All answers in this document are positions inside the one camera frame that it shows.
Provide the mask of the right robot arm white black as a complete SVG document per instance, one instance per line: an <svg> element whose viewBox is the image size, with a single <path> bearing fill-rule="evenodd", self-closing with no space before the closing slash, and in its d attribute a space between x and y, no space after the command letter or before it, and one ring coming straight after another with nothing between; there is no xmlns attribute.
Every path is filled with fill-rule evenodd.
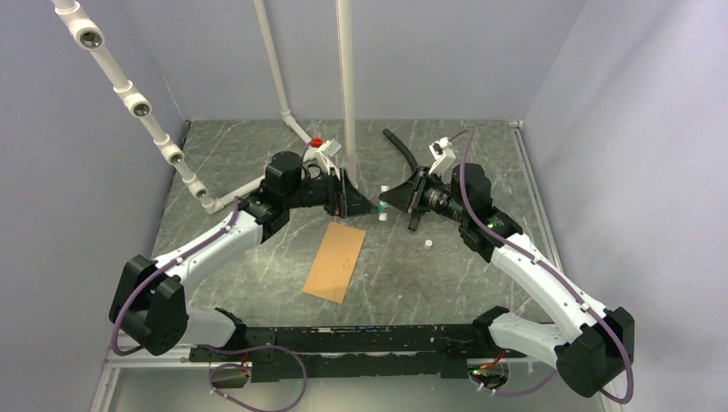
<svg viewBox="0 0 728 412"><path fill-rule="evenodd" d="M634 318L610 310L568 280L508 214L494 206L482 167L465 163L449 183L418 167L379 200L411 216L433 212L457 223L460 238L488 264L509 275L547 313L549 324L495 306L473 323L473 344L484 356L510 349L555 369L582 397L604 393L634 362Z"/></svg>

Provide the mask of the green white glue stick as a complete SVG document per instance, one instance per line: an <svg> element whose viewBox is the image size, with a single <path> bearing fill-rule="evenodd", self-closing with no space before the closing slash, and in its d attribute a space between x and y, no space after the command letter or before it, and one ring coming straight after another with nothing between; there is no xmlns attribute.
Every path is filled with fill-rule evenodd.
<svg viewBox="0 0 728 412"><path fill-rule="evenodd" d="M391 189L391 187L389 185L382 185L382 186L380 186L380 194L383 194L390 189ZM378 214L379 221L387 221L388 208L389 208L389 204L387 202L385 202L383 200L379 200L379 214Z"/></svg>

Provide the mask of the brown paper envelope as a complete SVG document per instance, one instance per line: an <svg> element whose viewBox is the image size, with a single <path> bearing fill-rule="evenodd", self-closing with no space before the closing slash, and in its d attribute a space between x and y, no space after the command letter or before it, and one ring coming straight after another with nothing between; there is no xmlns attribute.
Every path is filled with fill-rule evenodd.
<svg viewBox="0 0 728 412"><path fill-rule="evenodd" d="M364 230L331 222L302 292L342 304L365 237Z"/></svg>

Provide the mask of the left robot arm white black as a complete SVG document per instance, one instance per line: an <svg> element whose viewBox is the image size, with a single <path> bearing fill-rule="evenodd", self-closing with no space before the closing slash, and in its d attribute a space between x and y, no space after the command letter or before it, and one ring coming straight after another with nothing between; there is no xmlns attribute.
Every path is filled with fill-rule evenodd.
<svg viewBox="0 0 728 412"><path fill-rule="evenodd" d="M378 209L355 188L346 170L321 167L313 177L299 154L274 154L260 186L236 198L222 221L174 251L155 259L137 255L124 265L109 311L113 353L161 355L190 344L227 361L240 358L248 347L243 321L221 308L191 308L189 299L229 258L280 231L292 210L314 207L343 219Z"/></svg>

